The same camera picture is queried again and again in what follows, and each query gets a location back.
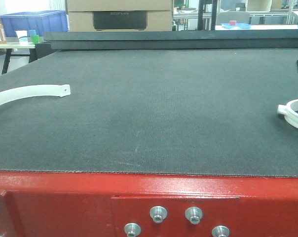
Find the blue plastic crate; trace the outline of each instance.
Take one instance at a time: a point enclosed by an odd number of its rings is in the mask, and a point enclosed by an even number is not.
[[[5,36],[16,37],[15,31],[36,30],[39,36],[47,31],[68,31],[66,11],[25,11],[0,15]]]

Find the floor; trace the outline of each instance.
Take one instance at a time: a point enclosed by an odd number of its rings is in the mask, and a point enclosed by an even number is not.
[[[28,49],[18,49],[17,51],[13,52],[18,53],[18,54],[29,54]],[[5,51],[0,50],[0,76],[2,73],[2,67],[4,63],[4,58],[5,58]],[[11,72],[17,68],[23,67],[24,65],[28,64],[29,62],[29,57],[11,57],[10,63],[9,63],[9,68],[7,72]]]

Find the hex bolt head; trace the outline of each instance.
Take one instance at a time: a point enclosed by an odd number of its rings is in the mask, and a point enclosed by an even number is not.
[[[216,226],[212,230],[213,237],[229,237],[230,230],[226,226]]]
[[[185,211],[185,217],[193,224],[197,225],[203,218],[203,211],[198,207],[190,207]]]
[[[154,206],[150,209],[150,217],[155,223],[162,223],[168,216],[168,211],[163,206]]]
[[[141,228],[136,223],[128,223],[124,227],[125,233],[127,234],[127,237],[137,237],[141,233]]]

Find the dark gray felt surface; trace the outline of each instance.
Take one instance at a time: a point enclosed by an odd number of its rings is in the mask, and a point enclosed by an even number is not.
[[[0,106],[0,170],[298,177],[298,49],[58,52],[0,91],[72,95]]]

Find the red metal panel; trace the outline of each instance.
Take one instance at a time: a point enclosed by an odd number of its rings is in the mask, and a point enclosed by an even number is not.
[[[123,237],[129,222],[140,237],[211,237],[216,225],[232,237],[298,236],[298,178],[0,172],[0,190],[6,237]],[[155,205],[169,211],[161,224]],[[196,226],[191,206],[204,211]]]

